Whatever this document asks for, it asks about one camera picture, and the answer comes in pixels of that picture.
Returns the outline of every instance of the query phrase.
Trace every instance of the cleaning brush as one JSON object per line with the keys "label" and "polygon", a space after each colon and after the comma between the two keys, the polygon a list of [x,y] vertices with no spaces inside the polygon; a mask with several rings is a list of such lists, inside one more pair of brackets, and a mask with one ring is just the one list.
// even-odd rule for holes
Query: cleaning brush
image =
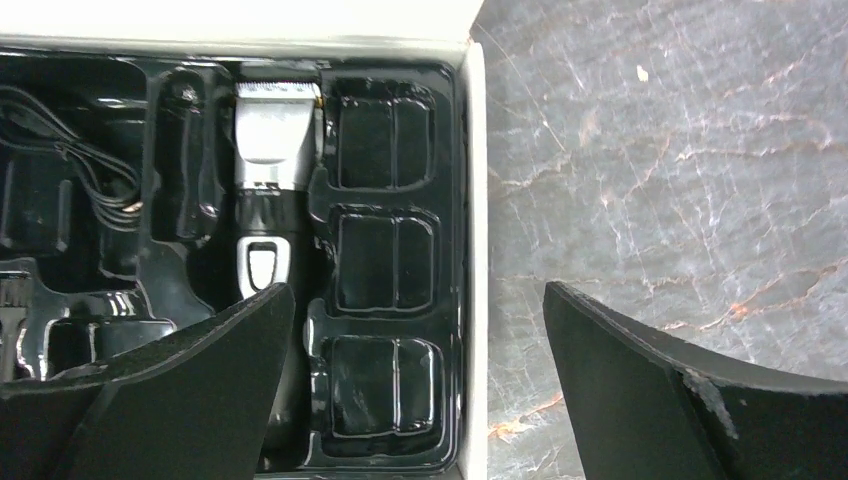
{"label": "cleaning brush", "polygon": [[24,272],[0,273],[0,322],[2,322],[2,354],[0,382],[15,379],[18,362],[18,337],[32,297],[32,278]]}

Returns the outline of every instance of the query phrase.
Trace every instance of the white speck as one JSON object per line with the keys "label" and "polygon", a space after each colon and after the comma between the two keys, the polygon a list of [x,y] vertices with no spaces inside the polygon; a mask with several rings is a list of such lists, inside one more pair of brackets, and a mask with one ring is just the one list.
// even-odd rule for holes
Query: white speck
{"label": "white speck", "polygon": [[636,65],[636,76],[639,77],[640,82],[648,81],[648,72],[646,72],[645,69],[642,68],[642,65]]}

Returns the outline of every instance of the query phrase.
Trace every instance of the empty square compartment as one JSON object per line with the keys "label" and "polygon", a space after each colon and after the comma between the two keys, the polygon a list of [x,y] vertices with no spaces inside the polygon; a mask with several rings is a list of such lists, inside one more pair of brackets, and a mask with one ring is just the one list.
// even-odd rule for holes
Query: empty square compartment
{"label": "empty square compartment", "polygon": [[336,305],[342,311],[414,311],[433,301],[434,232],[418,218],[339,219]]}
{"label": "empty square compartment", "polygon": [[330,456],[406,455],[441,438],[441,357],[418,339],[341,337],[330,368]]}
{"label": "empty square compartment", "polygon": [[397,189],[427,179],[434,150],[433,101],[398,82],[337,81],[338,184]]}

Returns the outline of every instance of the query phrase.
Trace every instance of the open box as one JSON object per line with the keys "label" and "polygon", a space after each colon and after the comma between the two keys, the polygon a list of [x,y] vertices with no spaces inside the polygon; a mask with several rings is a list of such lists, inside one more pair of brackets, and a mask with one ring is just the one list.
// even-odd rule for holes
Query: open box
{"label": "open box", "polygon": [[[404,5],[403,2],[370,1],[356,2],[355,6],[346,2],[330,2],[316,9],[318,13],[305,8],[303,4],[273,6],[270,7],[271,11],[267,11],[263,9],[269,7],[259,6],[258,3],[254,8],[251,8],[251,4],[241,3],[238,10],[221,10],[216,13],[202,11],[194,2],[153,3],[149,5],[153,8],[148,8],[146,12],[157,12],[156,15],[141,13],[131,21],[97,18],[98,14],[90,13],[99,7],[95,2],[75,2],[56,8],[51,6],[49,12],[39,11],[35,6],[16,6],[4,15],[4,19],[0,19],[0,43],[10,48],[109,53],[112,57],[121,54],[162,54],[201,63],[207,58],[379,58],[443,62],[456,69],[467,112],[465,154],[468,161],[468,250],[465,258],[469,312],[463,320],[467,324],[462,326],[466,348],[466,381],[462,392],[464,396],[460,395],[457,405],[462,417],[460,425],[464,430],[459,439],[458,464],[463,478],[485,478],[488,320],[485,80],[482,50],[479,45],[468,40],[468,29],[480,2],[457,4],[439,1],[422,7],[411,2],[410,5]],[[161,12],[165,11],[168,16],[162,18]],[[126,85],[138,85],[135,90],[129,89],[124,100],[144,98],[144,81],[137,78],[132,69],[117,68],[116,71],[109,71],[112,67],[103,68],[100,68],[100,74],[105,73],[104,78],[121,78]],[[194,80],[186,80],[209,86],[210,91],[214,91],[215,78],[214,75],[200,75]],[[68,81],[73,82],[73,78],[68,78]],[[104,89],[107,90],[101,92],[102,98],[108,97],[110,93],[107,87],[104,86]],[[132,135],[132,109],[125,110],[122,115],[110,126]],[[213,184],[210,188],[214,191],[216,186]],[[204,228],[202,223],[178,225],[176,218],[171,223],[180,227],[182,234]],[[172,240],[167,237],[176,230],[172,228],[151,233],[167,241]],[[120,239],[111,240],[116,244],[122,243]],[[102,244],[109,239],[100,238],[98,241]],[[107,260],[100,258],[95,267],[102,268],[101,263]],[[107,269],[116,275],[108,281],[121,282],[121,262],[113,264]],[[59,275],[56,281],[61,282],[63,278]],[[209,294],[209,298],[214,296],[214,293]],[[174,308],[180,312],[177,316],[183,318],[196,317],[200,320],[207,314],[190,313],[186,305]],[[415,351],[417,347],[410,344],[404,348]],[[350,349],[336,350],[335,354],[344,355]],[[376,354],[380,347],[370,350]]]}

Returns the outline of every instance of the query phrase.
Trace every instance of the glossy black tray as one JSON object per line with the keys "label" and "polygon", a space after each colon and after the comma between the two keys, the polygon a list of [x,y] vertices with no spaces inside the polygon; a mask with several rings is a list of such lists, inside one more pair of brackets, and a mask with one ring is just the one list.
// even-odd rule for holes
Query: glossy black tray
{"label": "glossy black tray", "polygon": [[234,85],[292,75],[325,97],[308,193],[327,268],[299,309],[303,399],[257,472],[444,470],[461,431],[467,199],[463,95],[441,64],[0,50],[0,83],[130,161],[144,205],[138,233],[106,230],[58,156],[0,147],[0,270],[37,279],[19,375],[49,381],[237,302]]}

